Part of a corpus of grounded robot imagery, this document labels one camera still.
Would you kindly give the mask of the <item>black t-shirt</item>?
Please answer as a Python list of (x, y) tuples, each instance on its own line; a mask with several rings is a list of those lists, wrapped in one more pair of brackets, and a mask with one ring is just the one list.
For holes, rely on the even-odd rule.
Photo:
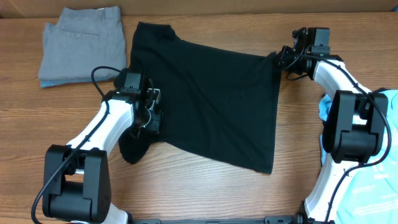
[(180, 39), (169, 25), (140, 22), (132, 39), (131, 72), (160, 90), (159, 134), (126, 131), (122, 157), (137, 163), (156, 142), (269, 174), (281, 73), (276, 54), (258, 56)]

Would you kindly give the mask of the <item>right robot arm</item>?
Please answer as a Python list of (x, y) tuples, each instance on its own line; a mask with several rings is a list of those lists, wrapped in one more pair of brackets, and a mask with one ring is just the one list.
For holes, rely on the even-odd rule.
[(293, 30), (293, 47), (285, 46), (276, 65), (298, 78), (309, 77), (323, 87), (332, 104), (320, 140), (326, 156), (317, 182), (294, 216), (266, 217), (266, 223), (334, 223), (336, 210), (358, 169), (381, 163), (370, 158), (391, 149), (387, 97), (363, 87), (330, 53), (330, 30), (303, 27)]

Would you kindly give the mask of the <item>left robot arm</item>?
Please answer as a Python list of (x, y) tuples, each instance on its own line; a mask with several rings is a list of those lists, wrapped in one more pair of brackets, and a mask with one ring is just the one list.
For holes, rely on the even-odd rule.
[(160, 90), (141, 73), (122, 73), (118, 82), (76, 138), (47, 149), (37, 197), (46, 217), (68, 223), (133, 222), (111, 201), (108, 156), (117, 142), (123, 149), (146, 149), (160, 134)]

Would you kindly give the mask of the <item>folded grey shorts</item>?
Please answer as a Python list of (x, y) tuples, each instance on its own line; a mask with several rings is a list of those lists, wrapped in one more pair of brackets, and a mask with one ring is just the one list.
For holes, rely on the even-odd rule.
[(56, 24), (45, 25), (43, 51), (39, 80), (49, 85), (85, 82), (99, 66), (125, 68), (126, 41), (120, 8), (64, 8)]

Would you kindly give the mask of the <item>folded light blue garment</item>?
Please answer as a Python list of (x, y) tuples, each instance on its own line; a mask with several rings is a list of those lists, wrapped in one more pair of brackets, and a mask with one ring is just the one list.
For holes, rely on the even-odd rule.
[(51, 88), (60, 85), (75, 84), (75, 83), (91, 83), (92, 80), (89, 79), (72, 79), (72, 80), (41, 80), (41, 88)]

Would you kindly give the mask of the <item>light blue t-shirt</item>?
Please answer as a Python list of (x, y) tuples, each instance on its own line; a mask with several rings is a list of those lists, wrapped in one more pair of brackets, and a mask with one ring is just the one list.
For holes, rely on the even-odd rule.
[(335, 223), (397, 224), (397, 90), (383, 94), (389, 100), (391, 150), (380, 164), (356, 171), (339, 204)]

